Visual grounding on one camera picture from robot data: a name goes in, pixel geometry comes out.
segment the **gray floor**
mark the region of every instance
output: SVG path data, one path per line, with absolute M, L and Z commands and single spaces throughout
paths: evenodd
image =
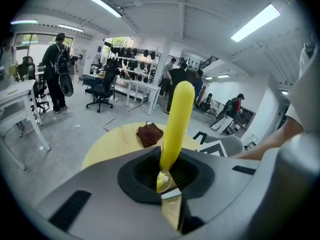
M 139 106 L 139 100 L 134 103 L 130 99 L 129 106 L 126 107 L 126 97 L 116 93 L 115 100 L 110 101 L 114 104 L 113 109 L 102 105 L 101 113 L 97 113 L 97 105 L 86 108 L 85 105 L 92 101 L 92 96 L 85 94 L 84 90 L 85 86 L 76 83 L 74 94 L 66 98 L 66 111 L 54 114 L 51 105 L 46 113 L 40 114 L 43 121 L 40 129 L 50 143 L 50 151 L 42 147 L 29 121 L 25 121 L 26 129 L 22 138 L 19 138 L 20 133 L 16 127 L 5 135 L 5 142 L 25 163 L 27 169 L 20 169 L 2 149 L 0 168 L 13 193 L 32 207 L 80 171 L 88 150 L 107 130 L 146 120 L 167 123 L 168 115 L 162 112 L 167 105 L 166 100 L 159 98 L 159 104 L 148 116 L 148 102 Z M 208 116 L 193 111 L 187 134 L 193 137 L 198 131 L 202 131 L 212 136 L 217 135 L 202 124 L 207 120 Z

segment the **round wooden table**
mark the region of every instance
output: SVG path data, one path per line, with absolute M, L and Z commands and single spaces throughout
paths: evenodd
M 123 156 L 125 154 L 143 149 L 140 138 L 137 136 L 139 127 L 144 126 L 144 122 L 135 122 L 122 125 L 115 128 L 105 135 L 103 135 L 98 141 L 90 148 L 86 154 L 82 170 L 108 159 Z M 166 131 L 166 126 L 160 123 L 155 124 L 158 128 Z M 154 147 L 163 146 L 163 137 L 157 142 Z M 200 143 L 193 138 L 185 135 L 182 147 L 189 150 L 196 150 L 200 146 Z M 176 229 L 179 223 L 179 214 L 181 207 L 181 196 L 175 196 L 162 200 L 161 211 L 167 218 L 169 223 Z

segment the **brown cloth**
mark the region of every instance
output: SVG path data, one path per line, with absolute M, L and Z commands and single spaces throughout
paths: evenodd
M 140 137 L 143 147 L 148 148 L 157 144 L 157 141 L 164 135 L 164 131 L 159 129 L 154 123 L 151 123 L 139 127 L 136 135 Z

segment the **person in black clothing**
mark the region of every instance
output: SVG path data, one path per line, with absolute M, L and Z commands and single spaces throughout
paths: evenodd
M 174 97 L 174 92 L 176 86 L 182 82 L 187 80 L 187 73 L 186 73 L 186 68 L 188 65 L 186 63 L 181 63 L 180 68 L 175 68 L 169 71 L 169 74 L 171 76 L 171 82 L 170 82 L 170 87 L 169 87 L 169 100 L 168 104 L 166 106 L 166 109 L 163 109 L 162 111 L 164 113 L 167 113 L 169 115 L 170 109 L 171 109 L 171 104 L 172 104 L 172 99 Z
M 55 60 L 58 57 L 59 49 L 63 49 L 65 45 L 63 44 L 65 40 L 65 34 L 59 33 L 56 38 L 54 44 L 50 45 L 48 49 L 46 49 L 41 65 L 45 65 L 43 78 L 46 80 L 48 89 L 50 92 L 51 100 L 53 103 L 53 112 L 59 114 L 61 110 L 67 108 L 65 102 L 65 95 L 61 90 L 59 85 L 59 75 L 55 72 Z

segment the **black shirt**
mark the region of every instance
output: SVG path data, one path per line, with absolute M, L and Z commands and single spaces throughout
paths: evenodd
M 60 51 L 65 48 L 65 45 L 62 42 L 54 43 L 46 49 L 42 58 L 41 64 L 45 65 L 43 78 L 46 80 L 52 79 L 56 76 L 55 68 L 52 65 L 55 64 L 55 60 L 59 54 L 57 45 L 59 46 Z
M 180 82 L 187 80 L 187 73 L 182 67 L 171 69 L 169 74 L 172 78 L 172 86 L 174 88 L 176 88 Z

